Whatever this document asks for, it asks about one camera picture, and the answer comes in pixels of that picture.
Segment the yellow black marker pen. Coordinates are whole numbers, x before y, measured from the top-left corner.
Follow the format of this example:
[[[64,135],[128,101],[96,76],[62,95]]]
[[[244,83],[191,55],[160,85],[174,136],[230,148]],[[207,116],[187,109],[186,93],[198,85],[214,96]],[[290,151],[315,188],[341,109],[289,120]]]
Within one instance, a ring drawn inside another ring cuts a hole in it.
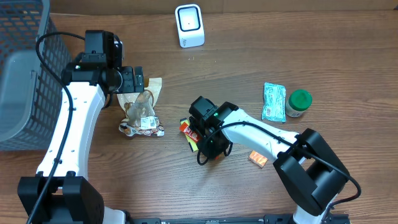
[[[189,120],[187,118],[183,118],[180,120],[180,125],[182,125],[183,123],[187,123],[188,125],[190,124]],[[196,145],[196,142],[191,139],[188,135],[185,135],[187,141],[188,141],[188,145],[190,146],[190,150],[192,152],[197,152],[198,151],[198,147]]]

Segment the brown cookie snack bag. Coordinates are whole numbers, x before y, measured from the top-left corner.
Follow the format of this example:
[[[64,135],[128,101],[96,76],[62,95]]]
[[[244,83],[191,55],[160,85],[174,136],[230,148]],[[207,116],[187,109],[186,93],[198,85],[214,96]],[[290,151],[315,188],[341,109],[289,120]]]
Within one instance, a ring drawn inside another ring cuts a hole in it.
[[[144,80],[144,91],[142,93],[117,95],[119,104],[126,115],[119,124],[120,132],[128,137],[138,135],[164,136],[164,127],[154,110],[161,89],[161,78],[149,78]]]

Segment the red snack bar wrapper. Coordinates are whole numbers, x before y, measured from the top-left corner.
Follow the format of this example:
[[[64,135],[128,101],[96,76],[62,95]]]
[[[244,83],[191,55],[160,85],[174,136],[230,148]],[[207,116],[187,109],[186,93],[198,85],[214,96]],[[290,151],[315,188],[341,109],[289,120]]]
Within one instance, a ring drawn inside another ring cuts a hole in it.
[[[180,122],[179,130],[191,142],[197,143],[200,140],[199,135],[190,128],[190,123],[186,119]]]

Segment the orange Kleenex tissue pack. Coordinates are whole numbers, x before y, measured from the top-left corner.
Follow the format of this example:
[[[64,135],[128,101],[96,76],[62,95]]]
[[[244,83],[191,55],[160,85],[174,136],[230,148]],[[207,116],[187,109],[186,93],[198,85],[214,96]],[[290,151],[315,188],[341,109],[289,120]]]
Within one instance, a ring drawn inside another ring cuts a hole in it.
[[[260,168],[263,168],[267,163],[268,158],[266,158],[265,156],[261,155],[256,151],[252,151],[249,155],[249,160],[253,162],[255,165],[259,166]]]

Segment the teal wet wipes pack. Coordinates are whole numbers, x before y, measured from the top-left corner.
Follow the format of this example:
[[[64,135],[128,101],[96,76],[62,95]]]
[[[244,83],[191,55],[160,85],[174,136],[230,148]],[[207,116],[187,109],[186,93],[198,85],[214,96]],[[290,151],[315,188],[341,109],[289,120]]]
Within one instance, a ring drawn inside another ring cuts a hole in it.
[[[284,123],[286,121],[285,87],[282,85],[265,82],[263,95],[264,106],[262,109],[262,119]]]

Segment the green lid glass jar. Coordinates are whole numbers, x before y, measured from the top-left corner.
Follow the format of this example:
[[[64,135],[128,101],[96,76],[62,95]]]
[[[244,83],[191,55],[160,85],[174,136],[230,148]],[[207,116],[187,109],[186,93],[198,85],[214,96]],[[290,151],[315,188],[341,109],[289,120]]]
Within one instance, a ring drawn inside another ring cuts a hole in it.
[[[292,118],[300,117],[312,104],[312,96],[307,90],[295,90],[285,103],[285,113]]]

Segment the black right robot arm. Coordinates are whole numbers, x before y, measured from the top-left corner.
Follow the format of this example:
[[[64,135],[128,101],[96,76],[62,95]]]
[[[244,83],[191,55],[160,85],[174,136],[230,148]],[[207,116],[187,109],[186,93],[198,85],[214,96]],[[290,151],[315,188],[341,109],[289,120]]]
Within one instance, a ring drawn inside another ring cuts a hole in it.
[[[265,156],[297,204],[294,223],[322,223],[348,181],[349,172],[324,138],[307,128],[299,134],[270,126],[238,106],[214,105],[198,97],[190,106],[190,126],[201,138],[198,157],[228,156],[234,144]]]

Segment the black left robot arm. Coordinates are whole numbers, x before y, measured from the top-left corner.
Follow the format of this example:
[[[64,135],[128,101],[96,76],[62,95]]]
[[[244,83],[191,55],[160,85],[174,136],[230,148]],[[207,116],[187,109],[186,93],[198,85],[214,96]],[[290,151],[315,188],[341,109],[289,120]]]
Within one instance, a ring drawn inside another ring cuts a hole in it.
[[[21,177],[17,194],[28,223],[130,223],[130,214],[106,207],[88,182],[88,157],[101,110],[112,95],[142,93],[142,67],[123,66],[119,37],[87,30],[85,49],[61,75],[62,105],[50,146],[33,177]]]

